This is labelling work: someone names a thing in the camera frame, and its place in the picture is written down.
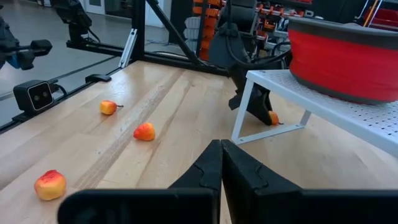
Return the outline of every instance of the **wooden tabletop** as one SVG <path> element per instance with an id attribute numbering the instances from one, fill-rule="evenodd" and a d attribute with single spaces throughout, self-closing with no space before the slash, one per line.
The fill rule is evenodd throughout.
<path id="1" fill-rule="evenodd" d="M 0 135 L 2 223 L 56 223 L 60 202 L 40 201 L 33 184 L 56 169 L 67 195 L 89 188 L 167 188 L 212 139 L 229 139 L 237 111 L 225 77 L 136 62 L 56 107 Z M 102 115 L 100 102 L 124 105 Z M 303 109 L 272 95 L 280 120 L 294 123 Z M 136 141 L 135 128 L 154 124 L 156 139 Z M 247 115 L 242 134 L 265 130 Z M 398 187 L 397 159 L 320 118 L 307 127 L 241 146 L 305 188 Z M 221 223 L 229 223 L 223 195 Z"/>

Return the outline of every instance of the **white metal shelf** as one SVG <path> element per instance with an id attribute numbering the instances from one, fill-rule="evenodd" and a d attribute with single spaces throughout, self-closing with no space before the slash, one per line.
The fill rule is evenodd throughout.
<path id="1" fill-rule="evenodd" d="M 398 101 L 360 105 L 338 100 L 299 84 L 289 70 L 253 70 L 246 77 L 398 157 Z"/>

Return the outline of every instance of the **gray floor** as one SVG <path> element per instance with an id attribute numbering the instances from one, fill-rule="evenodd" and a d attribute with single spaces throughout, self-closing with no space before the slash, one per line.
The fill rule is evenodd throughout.
<path id="1" fill-rule="evenodd" d="M 83 68 L 101 60 L 110 58 L 109 55 L 95 54 L 82 50 L 69 49 L 65 42 L 69 39 L 68 26 L 63 24 L 54 9 L 43 8 L 31 2 L 2 0 L 4 9 L 0 16 L 10 25 L 14 36 L 21 45 L 30 44 L 35 39 L 48 39 L 53 48 L 44 57 L 37 57 L 34 68 L 27 71 L 16 70 L 6 64 L 0 70 L 0 126 L 9 122 L 21 111 L 12 97 L 12 88 L 29 80 L 49 80 L 71 71 Z M 91 29 L 103 43 L 124 46 L 127 34 L 131 28 L 129 19 L 89 14 L 93 20 Z M 175 45 L 167 44 L 169 34 L 166 29 L 147 26 L 145 30 L 146 51 L 166 51 L 183 54 Z M 118 66 L 119 58 L 108 60 L 89 69 L 74 73 L 59 79 L 67 91 L 82 84 L 87 75 L 92 73 L 108 73 Z"/>

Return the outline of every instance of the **floor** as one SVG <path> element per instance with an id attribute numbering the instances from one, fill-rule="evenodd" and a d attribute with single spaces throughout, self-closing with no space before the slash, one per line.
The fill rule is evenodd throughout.
<path id="1" fill-rule="evenodd" d="M 136 62 L 26 123 L 0 135 L 0 217 L 5 223 L 56 223 L 64 198 L 43 202 L 33 183 L 44 172 L 66 177 L 67 195 L 87 188 L 166 188 L 212 139 L 231 137 L 233 82 L 225 77 Z M 100 114 L 104 100 L 124 105 Z M 303 109 L 271 94 L 280 122 Z M 132 138 L 151 122 L 156 138 Z M 269 129 L 246 113 L 242 135 Z M 306 189 L 398 189 L 398 160 L 315 115 L 305 129 L 240 145 Z M 224 194 L 222 224 L 231 223 Z"/>
<path id="2" fill-rule="evenodd" d="M 69 49 L 65 42 L 69 39 L 68 26 L 63 24 L 55 10 L 44 8 L 35 3 L 5 0 L 0 15 L 10 25 L 14 37 L 21 45 L 29 45 L 32 40 L 48 39 L 53 48 L 47 56 L 37 57 L 34 68 L 27 71 L 16 70 L 6 64 L 0 70 L 0 107 L 7 108 L 0 115 L 0 126 L 10 122 L 11 118 L 22 111 L 17 107 L 12 94 L 12 88 L 29 80 L 49 80 L 63 76 L 74 70 L 87 67 L 102 60 L 109 59 L 110 55 L 95 54 L 82 50 Z M 102 42 L 124 46 L 127 33 L 131 28 L 129 19 L 89 14 L 93 21 L 91 29 Z M 169 45 L 168 31 L 157 27 L 146 26 L 146 51 L 166 51 L 182 54 L 180 47 Z M 59 84 L 67 91 L 84 84 L 85 77 L 93 73 L 108 73 L 114 70 L 119 58 L 108 61 L 68 75 L 59 79 Z"/>

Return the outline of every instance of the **peach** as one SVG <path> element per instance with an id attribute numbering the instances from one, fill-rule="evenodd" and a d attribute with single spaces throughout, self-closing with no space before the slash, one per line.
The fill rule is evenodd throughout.
<path id="1" fill-rule="evenodd" d="M 269 116 L 271 117 L 272 125 L 278 125 L 279 124 L 278 114 L 273 111 L 268 111 L 268 113 Z"/>
<path id="2" fill-rule="evenodd" d="M 56 170 L 49 170 L 35 182 L 35 191 L 42 200 L 53 200 L 65 194 L 67 180 Z"/>
<path id="3" fill-rule="evenodd" d="M 155 129 L 151 123 L 144 123 L 134 131 L 134 137 L 138 140 L 151 141 L 155 139 Z"/>
<path id="4" fill-rule="evenodd" d="M 121 105 L 117 105 L 115 102 L 110 100 L 103 100 L 99 105 L 99 110 L 101 113 L 106 115 L 112 115 L 118 107 L 123 107 Z"/>

